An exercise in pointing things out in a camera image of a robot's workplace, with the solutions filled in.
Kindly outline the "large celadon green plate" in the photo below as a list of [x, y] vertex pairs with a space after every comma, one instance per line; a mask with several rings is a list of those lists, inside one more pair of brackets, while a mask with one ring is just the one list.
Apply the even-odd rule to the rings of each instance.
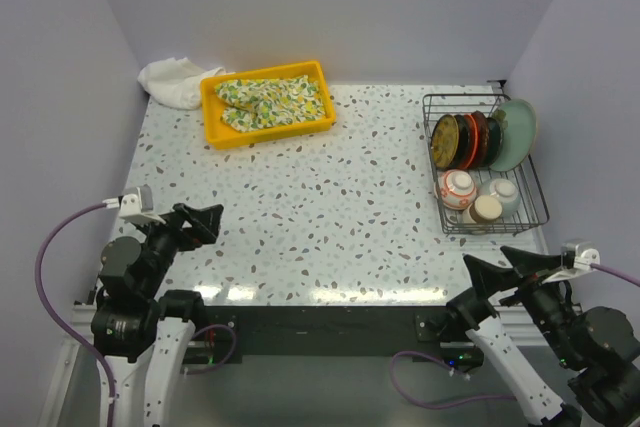
[[489, 168], [507, 172], [518, 167], [529, 155], [537, 137], [538, 119], [533, 106], [523, 99], [502, 103], [491, 114], [502, 129], [502, 143]]

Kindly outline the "dark blue small plate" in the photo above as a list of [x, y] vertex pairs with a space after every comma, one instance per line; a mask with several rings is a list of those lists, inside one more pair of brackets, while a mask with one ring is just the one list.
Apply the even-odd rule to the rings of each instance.
[[488, 124], [488, 147], [482, 167], [489, 167], [499, 156], [503, 142], [503, 128], [501, 123], [493, 117], [487, 118]]

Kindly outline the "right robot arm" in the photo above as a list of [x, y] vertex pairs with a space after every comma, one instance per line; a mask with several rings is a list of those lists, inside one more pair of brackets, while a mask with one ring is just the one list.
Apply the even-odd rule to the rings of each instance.
[[[595, 270], [600, 253], [586, 242], [564, 246], [558, 255], [501, 247], [507, 268], [465, 255], [471, 286], [447, 304], [445, 326], [469, 339], [498, 371], [531, 426], [578, 426], [584, 414], [603, 426], [639, 423], [639, 340], [626, 315], [597, 306], [576, 313], [561, 284]], [[572, 407], [540, 377], [506, 332], [490, 299], [506, 292], [504, 307], [520, 304], [564, 369], [575, 372], [568, 386]]]

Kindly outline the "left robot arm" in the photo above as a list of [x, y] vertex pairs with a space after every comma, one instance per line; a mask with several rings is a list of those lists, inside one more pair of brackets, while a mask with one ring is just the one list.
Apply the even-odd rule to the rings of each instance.
[[178, 203], [139, 226], [143, 239], [121, 236], [104, 247], [91, 322], [102, 356], [102, 425], [166, 423], [188, 344], [205, 332], [207, 315], [200, 292], [159, 289], [179, 253], [217, 241], [223, 211]]

